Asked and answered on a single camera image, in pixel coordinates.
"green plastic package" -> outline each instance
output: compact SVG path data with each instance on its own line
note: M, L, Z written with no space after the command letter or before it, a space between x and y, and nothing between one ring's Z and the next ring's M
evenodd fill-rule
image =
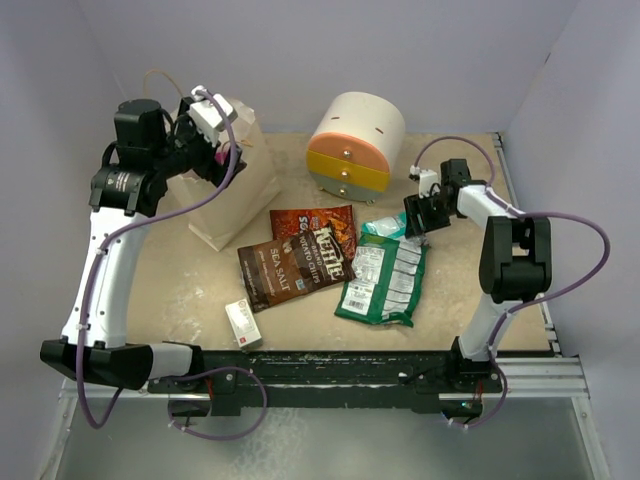
M362 233L371 233L381 237L393 238L394 240L404 240L406 229L406 212L362 224Z
M344 284L335 315L370 325L413 327L426 253L426 246L363 233L351 263L356 279Z

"yellow stripe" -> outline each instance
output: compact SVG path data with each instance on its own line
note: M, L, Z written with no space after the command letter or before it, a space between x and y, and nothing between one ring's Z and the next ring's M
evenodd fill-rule
M368 188L376 192L384 192L391 179L391 175L386 172L355 165L311 150L307 151L307 168L313 173L335 178L336 180L343 180L345 183ZM343 179L342 172L349 174L346 179Z

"white label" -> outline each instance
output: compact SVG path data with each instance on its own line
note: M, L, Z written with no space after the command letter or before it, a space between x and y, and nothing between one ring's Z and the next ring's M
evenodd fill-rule
M359 280L378 283L384 260L384 250L377 247L358 247L351 263Z
M411 294L394 292L393 290L389 290L387 292L386 300L390 300L392 302L409 303L411 301Z
M420 262L420 255L399 248L396 252L396 260L402 260L403 262L417 265Z
M409 275L415 275L418 271L418 265L415 263L408 263L396 258L393 264L393 269L402 273L408 273Z
M411 293L413 291L413 276L406 273L394 271L391 274L389 289L401 293Z
M404 304L395 303L395 302L390 302L389 300L386 300L382 307L382 319L383 320L388 319L392 313L403 313L408 306L409 304L407 303L404 303Z
M409 252L417 253L418 255L422 253L422 248L412 242L400 242L400 248Z
M342 301L342 308L350 312L366 315L373 297L374 284L362 280L352 280Z
M238 336L245 335L253 330L253 322L251 311L247 305L246 300L240 300L239 302L232 303L226 306L229 320L233 324Z

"small white box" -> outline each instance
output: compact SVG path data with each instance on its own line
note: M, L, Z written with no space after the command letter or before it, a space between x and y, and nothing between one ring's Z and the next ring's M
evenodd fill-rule
M227 311L231 328L233 328L236 341L241 349L245 350L262 345L262 336L246 298L225 305L224 308Z

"kettle logo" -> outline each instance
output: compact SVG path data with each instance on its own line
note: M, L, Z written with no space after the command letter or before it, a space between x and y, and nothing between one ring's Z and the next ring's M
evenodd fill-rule
M324 267L331 280L341 280L344 277L344 270L342 269L344 258L342 257L340 245L335 237L331 235L331 228L312 231L320 247L320 255L324 261Z

